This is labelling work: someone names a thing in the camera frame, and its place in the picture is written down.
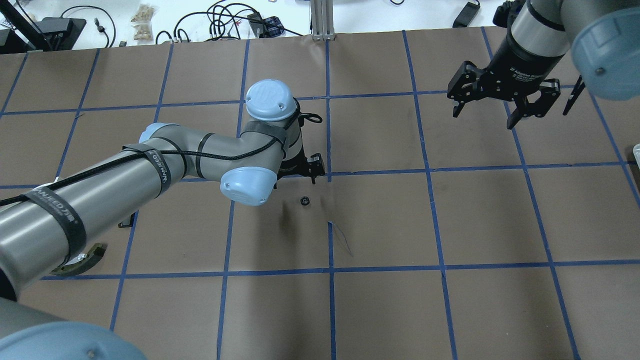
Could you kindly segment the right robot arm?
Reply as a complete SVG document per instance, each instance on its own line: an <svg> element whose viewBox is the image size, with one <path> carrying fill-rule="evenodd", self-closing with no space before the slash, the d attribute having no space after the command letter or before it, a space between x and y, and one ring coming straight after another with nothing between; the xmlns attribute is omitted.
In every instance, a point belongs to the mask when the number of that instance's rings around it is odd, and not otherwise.
<svg viewBox="0 0 640 360"><path fill-rule="evenodd" d="M506 34L489 64L464 61L448 84L453 117L485 98L514 103L508 130L545 117L561 94L549 75L567 53L579 76L564 115L585 89L611 101L638 97L639 21L637 0L506 0L493 17Z"/></svg>

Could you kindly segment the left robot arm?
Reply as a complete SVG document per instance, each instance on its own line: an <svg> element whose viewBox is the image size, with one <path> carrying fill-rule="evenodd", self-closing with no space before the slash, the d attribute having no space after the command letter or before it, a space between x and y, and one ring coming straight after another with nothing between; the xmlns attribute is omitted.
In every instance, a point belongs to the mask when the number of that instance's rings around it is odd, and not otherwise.
<svg viewBox="0 0 640 360"><path fill-rule="evenodd" d="M177 123L151 123L137 143L61 180L1 201L1 358L3 360L144 360L111 330L21 305L20 293L74 263L89 240L121 223L185 177L218 182L233 202L260 207L277 181L326 174L322 156L306 157L302 127L322 117L302 112L277 79L252 84L250 116L237 137Z"/></svg>

